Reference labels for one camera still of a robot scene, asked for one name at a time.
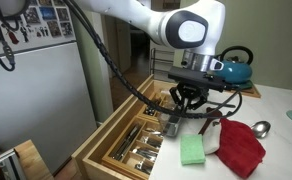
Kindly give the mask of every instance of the refrigerator door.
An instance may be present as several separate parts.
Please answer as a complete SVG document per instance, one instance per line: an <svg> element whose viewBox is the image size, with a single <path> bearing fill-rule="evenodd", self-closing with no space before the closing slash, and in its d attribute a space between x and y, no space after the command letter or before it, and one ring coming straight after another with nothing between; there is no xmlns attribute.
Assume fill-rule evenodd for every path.
<svg viewBox="0 0 292 180"><path fill-rule="evenodd" d="M0 146L31 139L55 172L96 129L76 43L16 55L0 66Z"/></svg>

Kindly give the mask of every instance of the refrigerator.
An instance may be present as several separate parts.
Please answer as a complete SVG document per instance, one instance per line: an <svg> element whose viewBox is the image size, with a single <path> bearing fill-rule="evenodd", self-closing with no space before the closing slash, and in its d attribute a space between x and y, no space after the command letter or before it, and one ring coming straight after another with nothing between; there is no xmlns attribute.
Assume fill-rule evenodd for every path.
<svg viewBox="0 0 292 180"><path fill-rule="evenodd" d="M96 130L69 13L60 0L34 0L18 31L1 27L16 61L13 72L0 66L1 151L30 139L51 173Z"/></svg>

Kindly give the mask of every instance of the wooden drawer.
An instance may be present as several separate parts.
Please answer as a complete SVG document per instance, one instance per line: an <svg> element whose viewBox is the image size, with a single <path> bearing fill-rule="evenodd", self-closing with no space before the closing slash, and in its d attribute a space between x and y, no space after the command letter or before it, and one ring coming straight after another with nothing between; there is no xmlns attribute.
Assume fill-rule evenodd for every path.
<svg viewBox="0 0 292 180"><path fill-rule="evenodd" d="M149 98L158 97L162 90L168 90L173 83L153 80L150 76L138 90ZM120 140L132 127L132 123L141 122L142 126L147 126L148 122L157 123L155 116L148 116L143 113L146 105L135 96L130 96L103 124L99 127L72 155L75 159L77 169L85 179L147 179L148 176L131 168L131 164L141 160L140 156L132 153L134 146L144 144L135 140L130 151L125 154L121 162L112 161L109 154L120 144ZM145 133L143 129L137 138Z"/></svg>

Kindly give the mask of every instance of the blue kettle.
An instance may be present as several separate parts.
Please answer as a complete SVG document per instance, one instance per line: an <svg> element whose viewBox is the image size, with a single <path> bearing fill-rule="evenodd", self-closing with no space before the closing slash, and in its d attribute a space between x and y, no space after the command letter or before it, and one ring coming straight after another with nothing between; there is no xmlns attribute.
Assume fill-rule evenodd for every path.
<svg viewBox="0 0 292 180"><path fill-rule="evenodd" d="M246 52L248 54L247 62L240 61L238 56L224 59L226 53L233 50ZM248 48L244 46L232 46L225 49L222 54L218 55L216 58L224 63L224 68L221 71L215 71L215 74L224 77L226 82L232 84L243 84L250 80L253 74L250 64L253 62L254 55Z"/></svg>

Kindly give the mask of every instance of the red cloth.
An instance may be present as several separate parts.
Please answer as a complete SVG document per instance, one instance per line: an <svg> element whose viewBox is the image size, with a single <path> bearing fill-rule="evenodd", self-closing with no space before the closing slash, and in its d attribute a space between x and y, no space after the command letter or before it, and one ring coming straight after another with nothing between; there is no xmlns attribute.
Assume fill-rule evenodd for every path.
<svg viewBox="0 0 292 180"><path fill-rule="evenodd" d="M221 119L219 159L242 178L248 178L266 154L246 124Z"/></svg>

